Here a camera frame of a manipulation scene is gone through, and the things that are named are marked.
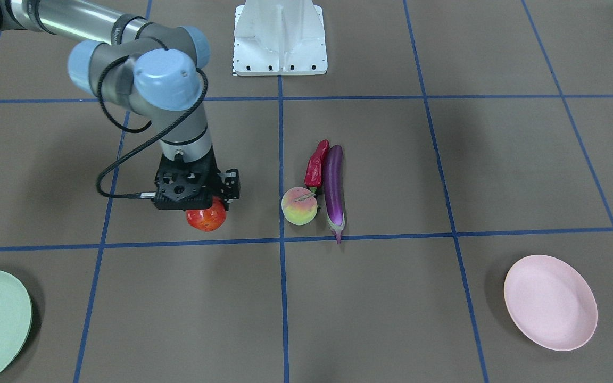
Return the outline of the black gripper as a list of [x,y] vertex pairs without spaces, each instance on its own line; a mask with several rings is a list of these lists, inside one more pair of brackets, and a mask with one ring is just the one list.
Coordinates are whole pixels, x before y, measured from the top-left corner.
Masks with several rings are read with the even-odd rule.
[[158,210],[206,210],[214,197],[221,199],[228,211],[229,203],[240,199],[240,172],[236,168],[219,170],[214,148],[199,160],[184,162],[161,156],[155,176],[154,206]]

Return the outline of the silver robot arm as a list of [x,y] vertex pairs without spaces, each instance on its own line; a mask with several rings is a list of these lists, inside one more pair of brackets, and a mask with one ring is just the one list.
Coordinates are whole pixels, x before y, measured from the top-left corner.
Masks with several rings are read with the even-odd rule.
[[[89,1],[0,1],[0,32],[46,32],[77,41],[67,72],[97,97],[109,121],[130,134],[155,136],[108,165],[95,187],[105,198],[148,199],[159,210],[205,210],[240,197],[236,168],[219,170],[203,101],[211,48],[191,26],[166,27]],[[152,192],[117,194],[104,178],[149,146],[161,147]]]

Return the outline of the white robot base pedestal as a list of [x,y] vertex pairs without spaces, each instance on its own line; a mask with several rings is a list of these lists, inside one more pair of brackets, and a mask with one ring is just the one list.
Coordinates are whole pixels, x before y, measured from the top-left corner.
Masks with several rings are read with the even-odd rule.
[[328,72],[324,11],[312,1],[246,1],[234,12],[232,73],[315,76]]

